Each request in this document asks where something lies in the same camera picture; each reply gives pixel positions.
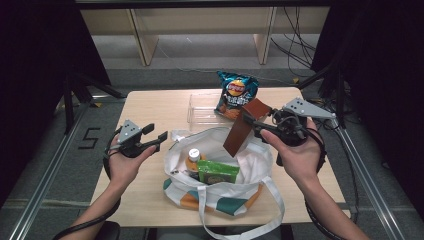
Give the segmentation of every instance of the white bag handle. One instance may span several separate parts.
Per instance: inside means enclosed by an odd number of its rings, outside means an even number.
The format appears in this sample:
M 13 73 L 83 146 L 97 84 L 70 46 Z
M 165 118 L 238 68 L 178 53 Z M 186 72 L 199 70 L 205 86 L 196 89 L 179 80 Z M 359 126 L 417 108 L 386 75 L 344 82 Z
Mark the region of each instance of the white bag handle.
M 253 239 L 259 236 L 262 236 L 276 227 L 280 226 L 283 221 L 284 216 L 284 201 L 283 198 L 280 195 L 280 192 L 278 191 L 277 187 L 275 186 L 274 182 L 270 177 L 265 177 L 262 180 L 262 183 L 266 185 L 266 187 L 269 189 L 270 193 L 274 197 L 275 202 L 277 203 L 279 209 L 280 209 L 280 215 L 278 215 L 276 218 L 271 220 L 265 225 L 262 225 L 260 227 L 257 227 L 255 229 L 249 230 L 247 232 L 244 232 L 240 235 L 221 235 L 212 232 L 209 230 L 205 225 L 205 206 L 206 206 L 206 189 L 207 186 L 198 186 L 197 191 L 199 194 L 199 216 L 202 221 L 203 227 L 205 230 L 215 239 L 222 239 L 222 240 L 246 240 L 246 239 Z

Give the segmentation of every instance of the wooden table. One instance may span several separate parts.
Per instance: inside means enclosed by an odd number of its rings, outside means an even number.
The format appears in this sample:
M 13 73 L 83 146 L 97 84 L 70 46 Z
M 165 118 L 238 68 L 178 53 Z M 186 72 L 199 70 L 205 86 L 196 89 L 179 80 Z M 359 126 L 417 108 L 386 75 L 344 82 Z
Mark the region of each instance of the wooden table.
M 187 113 L 191 94 L 218 94 L 220 91 L 220 89 L 202 89 L 131 92 L 122 110 L 118 127 L 125 119 L 130 119 L 140 127 L 154 123 L 155 130 L 146 136 L 143 135 L 141 142 L 155 139 L 164 131 L 189 130 Z M 275 108 L 281 108 L 284 103 L 296 96 L 301 96 L 297 88 L 260 88 L 257 94 L 257 98 L 262 102 Z M 205 124 L 204 127 L 206 129 L 213 126 Z M 173 141 L 169 136 L 168 140 L 162 143 L 161 151 L 142 164 L 137 178 L 122 196 L 121 206 L 109 220 L 116 221 L 123 227 L 202 226 L 197 211 L 177 207 L 163 193 L 162 185 L 167 179 L 163 159 L 172 144 Z M 273 156 L 276 157 L 277 151 L 273 148 L 272 150 Z M 328 161 L 321 169 L 319 177 L 334 200 L 339 205 L 346 205 Z M 285 173 L 284 168 L 275 164 L 272 178 L 286 206 L 283 223 L 311 222 L 305 209 L 303 195 Z M 108 183 L 109 179 L 103 170 L 92 201 L 104 191 Z M 231 217 L 218 212 L 207 213 L 206 223 L 209 226 L 260 225 L 270 221 L 278 212 L 270 193 L 265 190 L 246 214 Z

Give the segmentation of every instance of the left hand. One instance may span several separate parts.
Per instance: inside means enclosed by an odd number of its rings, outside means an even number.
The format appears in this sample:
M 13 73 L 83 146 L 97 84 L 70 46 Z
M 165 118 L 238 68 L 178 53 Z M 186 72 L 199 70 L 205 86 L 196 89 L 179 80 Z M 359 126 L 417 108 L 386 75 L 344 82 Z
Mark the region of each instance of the left hand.
M 115 136 L 111 146 L 117 144 L 118 136 Z M 135 158 L 128 158 L 122 155 L 122 153 L 116 153 L 117 150 L 111 150 L 109 165 L 110 165 L 110 175 L 111 175 L 111 184 L 117 185 L 122 188 L 127 188 L 135 177 L 138 174 L 138 169 L 141 164 L 150 157 L 156 150 L 156 146 L 151 146 L 144 150 L 139 156 Z

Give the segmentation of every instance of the small bottle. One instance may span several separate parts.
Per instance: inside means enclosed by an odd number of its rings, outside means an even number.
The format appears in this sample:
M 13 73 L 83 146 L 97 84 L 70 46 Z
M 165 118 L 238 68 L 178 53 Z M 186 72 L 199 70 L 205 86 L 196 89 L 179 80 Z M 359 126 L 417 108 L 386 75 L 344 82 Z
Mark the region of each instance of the small bottle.
M 204 160 L 205 156 L 203 154 L 200 154 L 199 149 L 192 148 L 190 151 L 188 151 L 188 157 L 186 159 L 186 166 L 187 171 L 189 173 L 189 176 L 199 180 L 199 170 L 197 168 L 197 162 L 199 160 Z

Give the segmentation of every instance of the white tote bag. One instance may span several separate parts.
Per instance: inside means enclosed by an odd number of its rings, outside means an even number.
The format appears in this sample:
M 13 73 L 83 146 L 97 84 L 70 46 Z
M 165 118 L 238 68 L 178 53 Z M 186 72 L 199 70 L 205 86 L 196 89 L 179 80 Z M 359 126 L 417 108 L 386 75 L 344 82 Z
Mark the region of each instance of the white tote bag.
M 229 134 L 228 128 L 211 128 L 198 134 L 179 139 L 165 156 L 165 173 L 169 179 L 164 182 L 164 192 L 176 205 L 195 208 L 205 230 L 216 239 L 252 239 L 266 234 L 280 226 L 284 216 L 284 202 L 271 179 L 274 163 L 270 147 L 258 138 L 249 136 L 244 147 L 231 157 L 223 143 Z M 201 183 L 189 177 L 185 170 L 188 151 L 197 148 L 206 159 L 228 165 L 239 166 L 235 183 L 221 182 L 212 185 Z M 220 211 L 229 215 L 245 213 L 266 186 L 276 201 L 280 213 L 265 225 L 240 235 L 220 235 L 205 225 L 205 210 Z

